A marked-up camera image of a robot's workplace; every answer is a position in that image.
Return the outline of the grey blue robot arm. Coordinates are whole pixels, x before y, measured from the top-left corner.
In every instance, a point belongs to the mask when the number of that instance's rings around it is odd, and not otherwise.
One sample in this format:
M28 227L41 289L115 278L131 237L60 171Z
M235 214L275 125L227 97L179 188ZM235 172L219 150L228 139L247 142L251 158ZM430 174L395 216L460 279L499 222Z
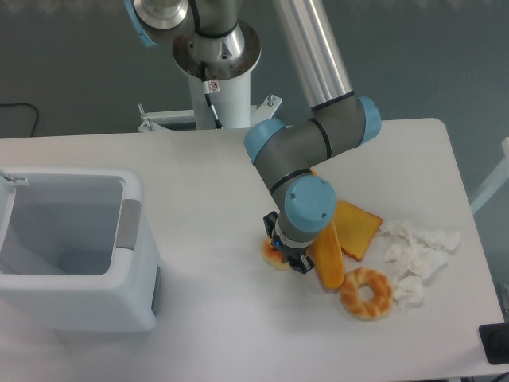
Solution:
M134 29L148 46L171 43L187 76L196 128L244 128L244 146L277 210L264 219L271 245L295 271L313 262L307 249L332 220L336 194L312 168L373 139L381 116L358 97L319 1L276 1L313 113L303 123L251 110L251 71L261 56L258 34L239 18L237 1L127 1Z

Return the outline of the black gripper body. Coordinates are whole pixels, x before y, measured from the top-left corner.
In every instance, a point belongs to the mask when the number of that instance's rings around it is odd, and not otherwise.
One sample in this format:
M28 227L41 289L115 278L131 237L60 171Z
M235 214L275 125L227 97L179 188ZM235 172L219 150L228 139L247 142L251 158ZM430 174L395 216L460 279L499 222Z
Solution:
M288 238L282 230L276 226L271 236L271 245L283 254L286 262L301 263L302 257L306 256L312 240L296 242Z

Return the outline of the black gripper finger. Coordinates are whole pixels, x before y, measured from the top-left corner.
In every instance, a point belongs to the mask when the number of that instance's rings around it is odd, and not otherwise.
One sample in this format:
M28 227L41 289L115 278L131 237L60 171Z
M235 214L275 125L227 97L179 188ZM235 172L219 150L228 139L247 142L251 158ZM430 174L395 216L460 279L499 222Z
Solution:
M301 274L305 274L315 267L313 260L304 252L289 255L288 263L292 270Z
M269 212L263 217L264 227L266 229L266 235L269 238L270 245L272 247L278 246L278 239L274 238L275 225L277 222L278 214L275 211Z

